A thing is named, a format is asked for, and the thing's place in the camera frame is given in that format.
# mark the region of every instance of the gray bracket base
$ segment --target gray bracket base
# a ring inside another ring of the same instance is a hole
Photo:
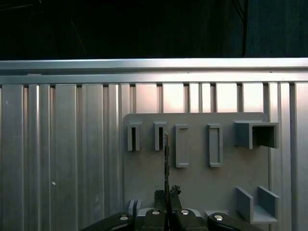
[[[258,187],[268,186],[268,148],[236,146],[235,121],[261,126],[267,117],[263,113],[127,115],[122,131],[127,205],[142,200],[141,208],[153,207],[155,190],[164,188],[162,131],[169,133],[169,183],[181,187],[183,207],[196,209],[203,217],[205,211],[236,211],[235,187],[257,198]],[[128,150],[129,124],[140,124],[138,151]]]

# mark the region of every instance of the metal screw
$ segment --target metal screw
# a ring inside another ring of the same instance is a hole
[[[221,215],[215,215],[214,218],[218,221],[222,221],[223,217]]]
[[[188,215],[188,214],[189,214],[188,210],[185,210],[185,209],[183,209],[183,210],[181,211],[181,213],[182,213],[183,215]]]
[[[124,215],[120,217],[120,220],[128,220],[128,216]]]
[[[160,214],[160,212],[159,212],[158,210],[154,210],[154,211],[152,212],[152,214],[153,214],[153,215],[158,215],[158,214]]]

